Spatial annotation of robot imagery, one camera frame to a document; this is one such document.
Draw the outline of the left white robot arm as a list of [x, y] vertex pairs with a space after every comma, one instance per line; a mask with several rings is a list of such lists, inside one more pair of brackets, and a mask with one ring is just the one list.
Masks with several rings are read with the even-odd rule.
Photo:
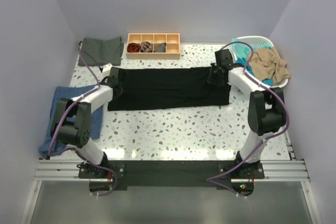
[[108, 174], [107, 155], [91, 138], [91, 114], [121, 94], [123, 76], [124, 73], [120, 68], [112, 67], [109, 74], [88, 92], [58, 101], [50, 129], [52, 139], [48, 156], [62, 153], [53, 151], [55, 143], [59, 141], [69, 145], [71, 150], [89, 163], [91, 173], [97, 178], [103, 178]]

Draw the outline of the black t-shirt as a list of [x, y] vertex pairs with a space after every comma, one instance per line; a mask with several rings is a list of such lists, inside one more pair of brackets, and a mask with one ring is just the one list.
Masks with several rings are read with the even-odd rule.
[[124, 70], [123, 93], [108, 103], [108, 111], [229, 105], [231, 86], [209, 84], [209, 67]]

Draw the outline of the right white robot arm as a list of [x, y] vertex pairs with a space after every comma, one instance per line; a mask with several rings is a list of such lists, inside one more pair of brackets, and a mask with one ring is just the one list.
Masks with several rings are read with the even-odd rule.
[[250, 132], [237, 153], [234, 173], [246, 178], [252, 166], [260, 162], [261, 154], [271, 138], [281, 135], [288, 122], [284, 93], [281, 88], [269, 88], [253, 77], [241, 63], [234, 63], [228, 49], [215, 52], [209, 83], [224, 87], [234, 85], [249, 97], [247, 122]]

